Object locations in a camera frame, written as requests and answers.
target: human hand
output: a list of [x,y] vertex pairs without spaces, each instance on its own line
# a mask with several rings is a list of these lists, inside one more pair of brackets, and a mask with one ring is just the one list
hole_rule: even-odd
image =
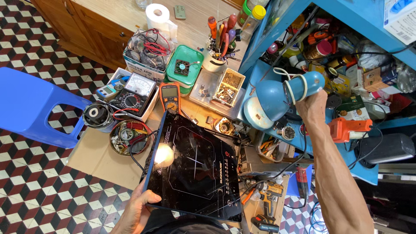
[[321,90],[318,93],[306,97],[301,102],[296,102],[296,110],[306,125],[314,123],[325,124],[325,106],[328,94]]
[[151,190],[141,192],[145,181],[146,179],[143,179],[134,189],[120,220],[111,231],[112,234],[139,234],[143,231],[150,216],[146,203],[156,203],[162,200],[159,195],[154,194]]

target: blue wire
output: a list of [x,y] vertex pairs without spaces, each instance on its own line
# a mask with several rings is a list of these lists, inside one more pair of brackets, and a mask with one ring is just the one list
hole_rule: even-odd
[[[311,227],[309,228],[309,234],[311,233],[312,228],[316,231],[316,232],[320,232],[320,233],[326,233],[328,232],[327,230],[327,226],[325,225],[325,222],[323,221],[316,221],[315,220],[315,212],[318,210],[322,210],[321,208],[316,208],[316,206],[319,204],[319,202],[315,203],[315,205],[312,207],[312,216],[310,217],[310,222],[311,222]],[[315,224],[317,224],[318,226],[320,226],[321,228],[323,228],[322,230],[318,230],[315,228]]]
[[[325,222],[319,221],[319,222],[316,222],[316,223],[312,224],[311,227],[309,228],[309,234],[311,233],[311,229],[312,229],[313,225],[318,224],[318,223],[325,223]],[[321,232],[321,233],[327,232],[327,231],[320,231],[320,230],[316,230],[316,229],[315,229],[315,231]]]

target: small cooling fan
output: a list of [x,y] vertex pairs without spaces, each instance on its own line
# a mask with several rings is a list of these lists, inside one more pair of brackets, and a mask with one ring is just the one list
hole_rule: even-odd
[[177,59],[175,63],[175,74],[187,76],[189,74],[189,62]]

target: orange glue gun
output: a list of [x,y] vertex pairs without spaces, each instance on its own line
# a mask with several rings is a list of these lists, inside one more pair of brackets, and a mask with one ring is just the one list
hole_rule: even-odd
[[333,119],[329,124],[332,140],[335,143],[349,142],[349,132],[367,132],[373,124],[371,119],[367,120],[346,120],[342,117]]

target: checkered tile floor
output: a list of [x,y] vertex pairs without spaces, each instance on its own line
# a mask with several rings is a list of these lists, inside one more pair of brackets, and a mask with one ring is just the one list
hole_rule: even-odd
[[[0,67],[29,73],[92,102],[95,90],[114,73],[60,47],[50,24],[35,8],[20,1],[0,0],[0,28]],[[50,113],[48,122],[70,133],[81,114],[80,109],[60,104]],[[0,233],[112,230],[131,190],[67,167],[71,151],[0,129]],[[296,206],[296,199],[287,197],[285,202]],[[306,208],[296,211],[285,207],[280,233],[302,233],[304,227],[308,231],[305,212]],[[240,233],[235,227],[223,226],[231,234]]]
[[[300,207],[303,205],[304,201],[304,199],[300,199],[299,197],[295,196],[285,197],[285,204],[291,207]],[[312,215],[312,208],[315,205],[315,203],[318,202],[318,197],[315,193],[315,188],[311,188],[311,190],[309,191],[309,198],[307,202],[307,205],[301,209],[292,209],[286,206],[283,208],[283,215],[280,223],[279,234],[309,233],[309,228],[311,225],[310,217]],[[317,211],[315,213],[315,220],[324,221],[320,211]],[[310,233],[313,234],[321,232],[315,232],[312,228]]]

